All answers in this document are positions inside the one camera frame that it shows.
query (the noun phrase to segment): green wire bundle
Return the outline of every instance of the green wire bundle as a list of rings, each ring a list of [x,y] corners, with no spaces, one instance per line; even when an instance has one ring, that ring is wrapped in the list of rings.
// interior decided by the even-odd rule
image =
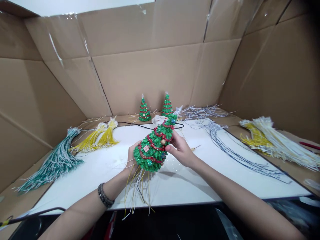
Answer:
[[[52,182],[63,174],[75,169],[77,165],[84,163],[81,159],[75,158],[68,149],[70,148],[72,139],[80,133],[78,128],[69,128],[68,135],[63,139],[45,160],[41,168],[19,188],[18,192],[27,193],[32,189]]]

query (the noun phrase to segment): red pen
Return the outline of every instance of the red pen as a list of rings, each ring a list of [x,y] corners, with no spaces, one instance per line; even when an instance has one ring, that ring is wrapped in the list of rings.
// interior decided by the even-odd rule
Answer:
[[[304,145],[304,146],[307,146],[307,147],[311,147],[311,148],[320,150],[320,147],[318,147],[318,146],[315,146],[315,145],[312,145],[312,144],[309,144],[309,143],[305,143],[305,142],[299,142],[299,143],[300,143],[301,145]]]

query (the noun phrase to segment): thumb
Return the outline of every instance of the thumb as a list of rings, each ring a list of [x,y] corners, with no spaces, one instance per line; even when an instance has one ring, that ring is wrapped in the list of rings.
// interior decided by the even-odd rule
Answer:
[[[171,145],[167,145],[166,146],[166,151],[168,153],[171,153],[173,156],[178,157],[179,155],[179,151],[177,149],[175,149],[173,146]]]

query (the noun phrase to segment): christmas tree figurine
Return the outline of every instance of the christmas tree figurine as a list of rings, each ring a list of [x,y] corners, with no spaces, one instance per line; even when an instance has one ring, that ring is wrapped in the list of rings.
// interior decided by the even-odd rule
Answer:
[[[133,151],[137,164],[144,170],[158,171],[168,155],[165,147],[172,141],[172,130],[176,124],[177,115],[170,114],[168,118],[146,136]]]
[[[147,122],[150,119],[151,119],[150,110],[149,110],[149,108],[146,104],[146,101],[144,100],[144,97],[142,95],[139,120],[141,122]]]
[[[161,115],[168,117],[172,113],[173,113],[173,109],[172,109],[171,101],[169,99],[169,93],[166,92],[166,99],[164,100],[164,103],[163,103]]]

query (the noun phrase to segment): hand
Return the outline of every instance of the hand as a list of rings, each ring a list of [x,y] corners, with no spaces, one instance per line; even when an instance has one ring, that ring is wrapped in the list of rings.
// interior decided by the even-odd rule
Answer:
[[[127,165],[125,167],[125,171],[128,172],[128,175],[130,174],[130,178],[133,178],[135,172],[138,169],[138,165],[136,160],[133,157],[133,150],[135,149],[136,146],[138,146],[138,144],[141,142],[142,140],[136,142],[135,144],[133,144],[131,147],[129,147],[128,150],[128,161],[127,161]]]
[[[173,146],[167,145],[166,151],[171,153],[182,165],[192,168],[199,158],[191,151],[187,141],[180,137],[175,130],[172,131],[172,138],[173,140],[170,143]]]

